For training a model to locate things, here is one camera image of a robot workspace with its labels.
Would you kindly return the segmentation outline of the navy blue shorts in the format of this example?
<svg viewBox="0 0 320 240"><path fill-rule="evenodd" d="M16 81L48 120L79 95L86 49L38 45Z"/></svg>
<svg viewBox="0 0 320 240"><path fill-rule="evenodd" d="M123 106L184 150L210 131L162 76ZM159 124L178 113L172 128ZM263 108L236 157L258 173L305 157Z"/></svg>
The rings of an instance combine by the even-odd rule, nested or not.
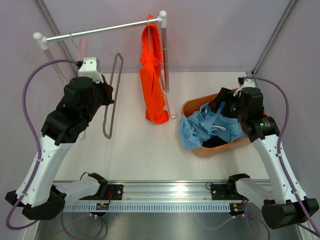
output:
<svg viewBox="0 0 320 240"><path fill-rule="evenodd" d="M211 149L211 148L216 148L219 146L226 145L227 143L228 142L224 141L219 136L214 135L210 139L203 141L202 147Z"/></svg>

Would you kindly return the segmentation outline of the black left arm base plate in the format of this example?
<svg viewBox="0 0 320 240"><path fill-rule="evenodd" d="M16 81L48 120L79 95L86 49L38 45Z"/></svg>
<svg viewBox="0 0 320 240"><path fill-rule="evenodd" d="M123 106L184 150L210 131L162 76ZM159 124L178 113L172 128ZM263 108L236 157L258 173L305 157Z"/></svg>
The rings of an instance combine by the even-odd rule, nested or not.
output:
<svg viewBox="0 0 320 240"><path fill-rule="evenodd" d="M122 184L105 184L101 186L94 198L97 200L115 200L120 201L123 197L124 186Z"/></svg>

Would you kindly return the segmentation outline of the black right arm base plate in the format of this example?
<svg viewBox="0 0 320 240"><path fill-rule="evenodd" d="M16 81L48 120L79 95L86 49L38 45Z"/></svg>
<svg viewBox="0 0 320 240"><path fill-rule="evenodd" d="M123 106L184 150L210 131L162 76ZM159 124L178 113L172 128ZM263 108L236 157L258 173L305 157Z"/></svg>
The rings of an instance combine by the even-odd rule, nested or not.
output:
<svg viewBox="0 0 320 240"><path fill-rule="evenodd" d="M228 190L226 184L216 184L208 182L206 184L208 190L210 190L211 198L214 201L218 200L239 200L240 198Z"/></svg>

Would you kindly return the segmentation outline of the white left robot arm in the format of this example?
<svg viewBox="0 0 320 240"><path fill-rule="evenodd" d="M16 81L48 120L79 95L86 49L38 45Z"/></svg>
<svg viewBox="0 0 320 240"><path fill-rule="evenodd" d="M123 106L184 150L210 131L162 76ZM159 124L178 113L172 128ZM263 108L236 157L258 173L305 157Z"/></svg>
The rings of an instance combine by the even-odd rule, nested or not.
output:
<svg viewBox="0 0 320 240"><path fill-rule="evenodd" d="M31 221L51 220L69 203L86 197L103 199L108 193L108 181L97 173L81 180L55 185L53 183L65 156L94 118L101 106L114 103L113 87L103 79L75 77L64 89L56 109L41 128L40 154L19 189L6 194L5 200L21 207Z"/></svg>

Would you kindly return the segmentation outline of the orange shorts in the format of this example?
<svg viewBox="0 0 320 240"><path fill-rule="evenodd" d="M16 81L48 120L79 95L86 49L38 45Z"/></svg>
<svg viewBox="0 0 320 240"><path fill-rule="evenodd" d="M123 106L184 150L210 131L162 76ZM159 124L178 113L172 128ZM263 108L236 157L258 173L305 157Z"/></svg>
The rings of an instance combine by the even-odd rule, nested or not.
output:
<svg viewBox="0 0 320 240"><path fill-rule="evenodd" d="M145 118L155 124L163 124L169 120L169 113L165 110L165 99L160 85L162 64L162 48L156 24L150 24L151 53L148 53L148 28L143 29L141 35L142 67L139 70L140 82L145 102Z"/></svg>

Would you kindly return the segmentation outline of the light blue shorts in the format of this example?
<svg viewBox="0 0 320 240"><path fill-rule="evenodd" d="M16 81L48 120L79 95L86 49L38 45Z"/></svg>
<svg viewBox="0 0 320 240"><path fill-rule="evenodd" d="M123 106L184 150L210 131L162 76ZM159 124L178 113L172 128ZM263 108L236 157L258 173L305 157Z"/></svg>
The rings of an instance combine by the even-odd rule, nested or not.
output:
<svg viewBox="0 0 320 240"><path fill-rule="evenodd" d="M212 137L218 137L226 143L246 138L236 118L222 115L224 105L221 103L217 112L213 112L206 103L189 117L181 116L178 132L186 150L198 149Z"/></svg>

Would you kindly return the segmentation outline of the pink clothes hanger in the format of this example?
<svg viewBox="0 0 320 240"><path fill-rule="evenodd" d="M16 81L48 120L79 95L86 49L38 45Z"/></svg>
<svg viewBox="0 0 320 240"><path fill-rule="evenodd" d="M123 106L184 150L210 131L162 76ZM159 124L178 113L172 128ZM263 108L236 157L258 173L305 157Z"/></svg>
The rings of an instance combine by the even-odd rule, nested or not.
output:
<svg viewBox="0 0 320 240"><path fill-rule="evenodd" d="M88 37L85 36L84 40L81 36L79 38L78 48L77 48L77 60L82 61L83 57L86 58L88 56Z"/></svg>

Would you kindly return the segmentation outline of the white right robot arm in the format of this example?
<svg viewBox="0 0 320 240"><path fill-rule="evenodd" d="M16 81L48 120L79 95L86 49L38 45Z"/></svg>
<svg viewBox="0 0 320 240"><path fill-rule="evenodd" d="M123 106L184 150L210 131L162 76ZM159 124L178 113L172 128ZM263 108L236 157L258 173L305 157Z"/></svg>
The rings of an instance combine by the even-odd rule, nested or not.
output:
<svg viewBox="0 0 320 240"><path fill-rule="evenodd" d="M256 87L242 86L237 90L223 87L209 108L240 122L262 159L272 187L271 191L265 190L247 174L236 174L228 178L228 196L250 200L261 210L265 223L275 230L305 223L319 210L319 204L307 196L295 178L280 140L280 130L275 120L265 114L263 99Z"/></svg>

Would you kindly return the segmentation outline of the grey clothes hanger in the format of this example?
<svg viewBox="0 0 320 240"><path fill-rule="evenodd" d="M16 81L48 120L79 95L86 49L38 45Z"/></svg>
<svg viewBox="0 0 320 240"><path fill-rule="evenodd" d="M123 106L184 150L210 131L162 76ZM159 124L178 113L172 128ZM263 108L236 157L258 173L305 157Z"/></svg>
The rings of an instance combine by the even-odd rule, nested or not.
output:
<svg viewBox="0 0 320 240"><path fill-rule="evenodd" d="M102 133L103 136L110 140L113 135L113 127L114 127L114 121L115 121L115 113L116 113L116 107L117 107L117 99L118 99L118 94L119 94L119 88L120 88L120 82L121 82L121 76L122 76L122 71L123 71L123 65L124 65L124 59L121 53L117 52L114 56L114 62L112 65L112 70L110 74L110 80L109 84L112 86L113 85L113 80L114 80L114 75L115 75L115 70L116 70L116 65L117 65L117 60L120 60L120 65L119 65L119 70L117 73L117 82L115 89L113 90L111 96L113 97L114 103L112 104L112 112L111 112L111 117L110 117L110 125L109 125L109 131L107 132L107 121L108 121L108 106L105 107L104 113L103 113L103 122L102 122Z"/></svg>

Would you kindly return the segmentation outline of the grey orange-shorts hanger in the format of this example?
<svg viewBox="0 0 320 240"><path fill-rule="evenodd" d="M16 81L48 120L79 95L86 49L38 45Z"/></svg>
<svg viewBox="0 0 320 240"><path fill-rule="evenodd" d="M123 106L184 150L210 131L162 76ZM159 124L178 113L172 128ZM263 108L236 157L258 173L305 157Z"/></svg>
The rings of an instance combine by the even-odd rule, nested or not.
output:
<svg viewBox="0 0 320 240"><path fill-rule="evenodd" d="M148 53L151 53L151 28L150 28L150 22L147 21L147 48Z"/></svg>

